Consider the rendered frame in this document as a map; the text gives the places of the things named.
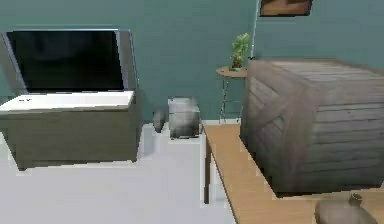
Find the grey round jar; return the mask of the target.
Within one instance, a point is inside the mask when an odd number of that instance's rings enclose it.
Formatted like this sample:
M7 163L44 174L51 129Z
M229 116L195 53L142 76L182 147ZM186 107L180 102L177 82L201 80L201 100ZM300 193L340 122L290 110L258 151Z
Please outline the grey round jar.
M379 224L361 204L363 197L352 193L347 200L321 200L316 204L316 224Z

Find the round wooden side table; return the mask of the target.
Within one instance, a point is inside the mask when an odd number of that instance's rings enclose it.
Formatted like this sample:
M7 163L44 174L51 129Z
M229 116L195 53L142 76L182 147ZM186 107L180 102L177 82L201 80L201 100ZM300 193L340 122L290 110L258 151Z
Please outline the round wooden side table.
M240 79L245 80L247 77L247 69L242 68L232 68L232 67L221 67L216 70L216 74L222 77L222 103L220 108L219 123L226 123L226 105L228 103L242 103L241 100L229 100L227 98L229 81L231 79Z

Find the green house plant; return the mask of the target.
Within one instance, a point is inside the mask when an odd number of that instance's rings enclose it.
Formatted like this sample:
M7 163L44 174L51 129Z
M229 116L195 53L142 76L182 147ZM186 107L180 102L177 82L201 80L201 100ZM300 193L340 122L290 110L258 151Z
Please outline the green house plant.
M248 50L250 35L248 33L240 34L232 43L232 65L233 71L239 71L242 68L243 58Z

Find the light wooden table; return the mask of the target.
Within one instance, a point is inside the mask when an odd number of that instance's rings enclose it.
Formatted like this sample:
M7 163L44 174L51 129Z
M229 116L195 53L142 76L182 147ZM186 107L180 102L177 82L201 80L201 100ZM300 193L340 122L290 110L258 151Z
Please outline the light wooden table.
M210 199L210 164L215 163L236 224L317 224L323 199L341 200L349 191L278 198L240 139L238 124L204 125L204 202Z

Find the grey television stand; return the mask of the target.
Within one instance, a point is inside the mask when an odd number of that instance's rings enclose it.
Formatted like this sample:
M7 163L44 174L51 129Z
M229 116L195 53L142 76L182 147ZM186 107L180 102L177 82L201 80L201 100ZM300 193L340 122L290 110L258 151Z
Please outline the grey television stand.
M138 158L133 91L19 95L0 105L0 133L17 168Z

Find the grey wooden crate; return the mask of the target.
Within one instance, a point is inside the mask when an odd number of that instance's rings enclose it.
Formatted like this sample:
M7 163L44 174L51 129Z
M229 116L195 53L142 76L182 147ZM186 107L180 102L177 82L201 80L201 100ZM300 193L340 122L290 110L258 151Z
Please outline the grey wooden crate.
M252 60L240 138L279 196L384 183L384 70Z

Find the black television set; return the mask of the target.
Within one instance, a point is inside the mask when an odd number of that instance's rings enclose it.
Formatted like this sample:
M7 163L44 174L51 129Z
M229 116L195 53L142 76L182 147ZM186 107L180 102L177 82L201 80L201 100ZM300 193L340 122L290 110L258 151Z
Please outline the black television set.
M3 31L0 66L14 95L134 91L138 84L128 30Z

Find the framed brown wall picture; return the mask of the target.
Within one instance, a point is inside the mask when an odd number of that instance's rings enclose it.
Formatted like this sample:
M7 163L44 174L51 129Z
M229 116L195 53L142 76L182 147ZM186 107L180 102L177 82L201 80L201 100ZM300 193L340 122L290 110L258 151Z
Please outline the framed brown wall picture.
M261 0L262 17L307 16L313 0Z

